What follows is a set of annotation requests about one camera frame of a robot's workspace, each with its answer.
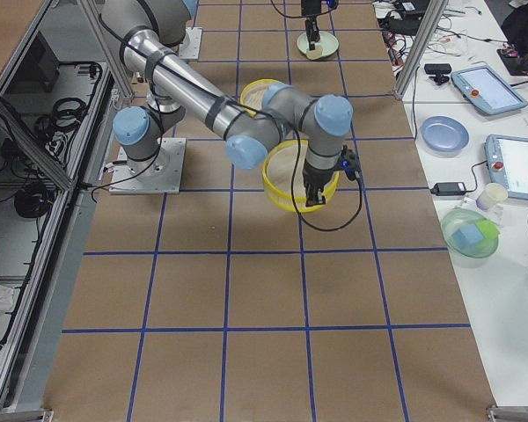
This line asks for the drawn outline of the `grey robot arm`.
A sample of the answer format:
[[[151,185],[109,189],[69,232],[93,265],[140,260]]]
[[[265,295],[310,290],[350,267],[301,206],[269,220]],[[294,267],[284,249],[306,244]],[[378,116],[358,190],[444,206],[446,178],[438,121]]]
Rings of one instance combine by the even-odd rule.
[[[226,155],[245,170],[260,164],[291,130],[308,135],[303,177],[306,203],[323,201],[334,172],[355,179],[356,155],[344,146],[353,107],[341,96],[312,98],[294,86],[274,83],[255,116],[223,94],[173,51],[195,16],[193,1],[107,1],[100,24],[109,48],[130,72],[139,72],[226,142]]]

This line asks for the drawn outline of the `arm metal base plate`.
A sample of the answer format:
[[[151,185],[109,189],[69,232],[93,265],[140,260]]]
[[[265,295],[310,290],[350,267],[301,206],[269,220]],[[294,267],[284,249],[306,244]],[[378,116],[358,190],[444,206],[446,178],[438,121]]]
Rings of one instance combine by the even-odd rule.
[[[181,175],[186,153],[185,138],[164,137],[158,154],[144,162],[129,160],[120,146],[109,192],[112,194],[159,194],[180,192]]]

